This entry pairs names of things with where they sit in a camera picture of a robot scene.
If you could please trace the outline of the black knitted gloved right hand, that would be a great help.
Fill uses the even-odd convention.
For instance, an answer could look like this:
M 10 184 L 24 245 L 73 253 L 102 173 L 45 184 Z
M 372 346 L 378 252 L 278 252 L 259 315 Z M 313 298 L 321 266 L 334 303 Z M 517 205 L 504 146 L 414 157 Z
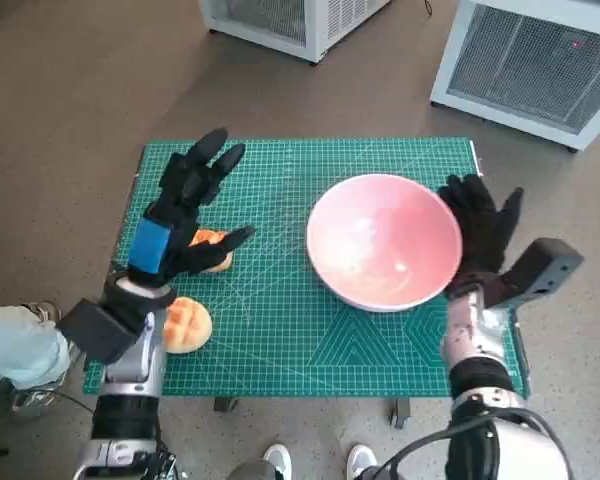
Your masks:
M 453 213 L 462 235 L 462 257 L 454 280 L 498 274 L 520 218 L 524 189 L 516 187 L 497 208 L 477 174 L 450 175 L 438 195 Z

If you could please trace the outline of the bare black left hand, blue tape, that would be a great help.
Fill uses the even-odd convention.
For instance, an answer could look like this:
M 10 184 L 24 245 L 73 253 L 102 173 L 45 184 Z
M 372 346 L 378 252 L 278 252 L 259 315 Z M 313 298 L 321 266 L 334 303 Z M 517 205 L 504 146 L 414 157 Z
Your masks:
M 160 178 L 160 195 L 138 223 L 128 257 L 128 276 L 136 284 L 158 288 L 180 274 L 199 274 L 222 264 L 254 233 L 244 226 L 220 241 L 193 244 L 199 208 L 212 203 L 223 180 L 242 160 L 246 146 L 224 150 L 228 132 L 216 128 L 184 153 L 173 153 Z

